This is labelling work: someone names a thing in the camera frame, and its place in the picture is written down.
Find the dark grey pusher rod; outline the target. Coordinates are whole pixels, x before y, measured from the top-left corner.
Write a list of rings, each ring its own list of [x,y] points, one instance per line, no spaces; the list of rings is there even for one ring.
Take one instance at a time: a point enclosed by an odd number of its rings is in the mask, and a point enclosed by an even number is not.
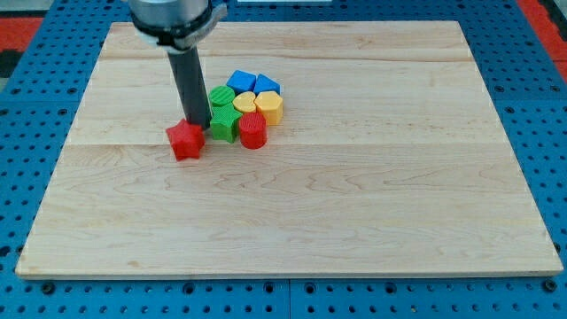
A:
[[[210,128],[212,111],[209,105],[198,49],[180,54],[168,53],[185,120],[189,124]]]

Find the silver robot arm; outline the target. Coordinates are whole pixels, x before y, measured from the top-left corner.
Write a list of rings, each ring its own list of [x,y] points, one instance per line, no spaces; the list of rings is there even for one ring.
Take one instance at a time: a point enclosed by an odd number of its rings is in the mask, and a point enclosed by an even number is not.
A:
[[[209,129],[213,113],[197,45],[227,16],[227,5],[211,0],[128,0],[128,8],[138,34],[167,53],[185,120]]]

